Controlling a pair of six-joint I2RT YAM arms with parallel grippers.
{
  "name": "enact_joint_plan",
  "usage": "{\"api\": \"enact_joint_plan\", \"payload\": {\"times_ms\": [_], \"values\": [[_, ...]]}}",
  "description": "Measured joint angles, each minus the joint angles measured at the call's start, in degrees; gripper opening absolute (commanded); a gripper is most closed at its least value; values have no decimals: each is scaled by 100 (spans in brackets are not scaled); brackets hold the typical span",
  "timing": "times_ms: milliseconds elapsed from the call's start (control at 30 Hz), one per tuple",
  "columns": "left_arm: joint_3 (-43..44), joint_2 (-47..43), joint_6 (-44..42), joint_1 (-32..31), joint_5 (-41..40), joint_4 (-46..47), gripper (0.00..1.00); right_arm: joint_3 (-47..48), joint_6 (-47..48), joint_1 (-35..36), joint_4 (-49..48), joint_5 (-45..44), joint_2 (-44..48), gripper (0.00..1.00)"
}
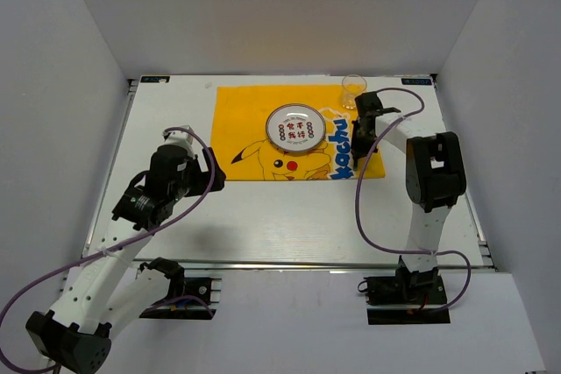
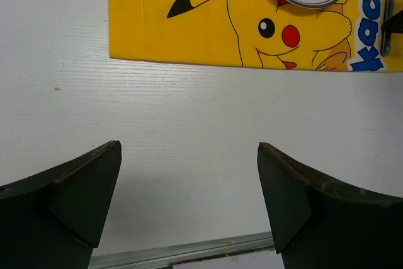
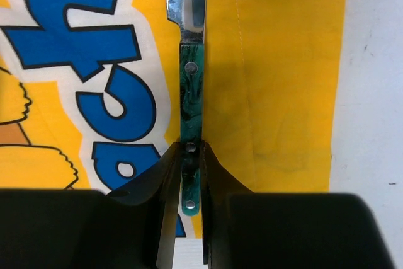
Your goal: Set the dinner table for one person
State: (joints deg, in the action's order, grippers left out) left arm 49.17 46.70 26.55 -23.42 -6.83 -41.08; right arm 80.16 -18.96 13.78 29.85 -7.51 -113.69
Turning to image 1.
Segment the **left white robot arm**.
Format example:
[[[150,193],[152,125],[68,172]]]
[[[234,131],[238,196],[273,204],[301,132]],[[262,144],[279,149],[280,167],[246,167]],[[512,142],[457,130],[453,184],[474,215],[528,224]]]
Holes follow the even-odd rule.
[[[189,145],[162,145],[148,170],[131,180],[112,210],[101,249],[81,264],[75,282],[46,312],[28,319],[25,328],[43,356],[73,373],[96,373],[128,324],[153,305],[184,298],[184,269],[166,258],[141,265],[124,290],[117,285],[154,231],[169,225],[181,199],[224,188],[213,150],[204,149],[203,156],[206,171]]]

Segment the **yellow pikachu cloth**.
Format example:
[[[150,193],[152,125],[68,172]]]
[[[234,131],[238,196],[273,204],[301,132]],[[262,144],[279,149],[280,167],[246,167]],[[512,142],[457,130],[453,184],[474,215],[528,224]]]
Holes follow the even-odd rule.
[[[348,180],[353,171],[352,122],[355,110],[341,103],[337,85],[257,85],[220,87],[211,131],[217,161],[233,181]],[[266,120],[283,105],[308,105],[323,116],[326,135],[304,153],[275,147],[266,135]]]

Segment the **white patterned plate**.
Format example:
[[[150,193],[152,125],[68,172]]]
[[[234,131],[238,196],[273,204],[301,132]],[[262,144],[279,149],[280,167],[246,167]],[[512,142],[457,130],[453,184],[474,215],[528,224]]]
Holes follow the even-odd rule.
[[[299,103],[275,109],[266,120],[268,140],[284,152],[304,153],[317,148],[326,135],[326,122],[318,110]]]

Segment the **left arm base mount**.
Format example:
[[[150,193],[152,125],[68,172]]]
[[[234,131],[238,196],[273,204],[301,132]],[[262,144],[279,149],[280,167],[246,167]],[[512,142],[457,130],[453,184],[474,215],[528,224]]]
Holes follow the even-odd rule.
[[[168,296],[147,308],[141,319],[211,321],[216,315],[222,290],[217,272],[187,271],[183,283]]]

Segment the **clear glass cup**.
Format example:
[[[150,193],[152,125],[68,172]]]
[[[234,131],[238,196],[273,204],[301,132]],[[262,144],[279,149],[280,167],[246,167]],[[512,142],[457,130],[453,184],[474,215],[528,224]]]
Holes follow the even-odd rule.
[[[346,75],[341,81],[342,106],[346,109],[355,109],[355,99],[366,92],[367,81],[358,74]]]

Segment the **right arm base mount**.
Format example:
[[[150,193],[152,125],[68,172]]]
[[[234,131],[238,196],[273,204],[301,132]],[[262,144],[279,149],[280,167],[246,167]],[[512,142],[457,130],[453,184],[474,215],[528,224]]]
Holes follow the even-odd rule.
[[[363,278],[357,285],[366,298],[368,324],[372,326],[444,325],[451,323],[444,282],[407,290],[395,276]]]

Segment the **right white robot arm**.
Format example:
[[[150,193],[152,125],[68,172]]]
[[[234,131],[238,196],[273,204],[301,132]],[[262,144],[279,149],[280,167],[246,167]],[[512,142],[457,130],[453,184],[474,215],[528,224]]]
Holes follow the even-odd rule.
[[[444,222],[465,193],[466,177],[458,136],[418,123],[413,117],[424,110],[424,101],[408,89],[396,91],[418,99],[418,110],[404,114],[395,107],[383,106],[379,94],[388,90],[356,97],[358,116],[352,122],[351,154],[360,179],[380,142],[388,142],[405,155],[405,187],[412,202],[408,241],[403,251],[379,245],[375,248],[399,256],[395,290],[402,300],[414,303],[437,277]]]

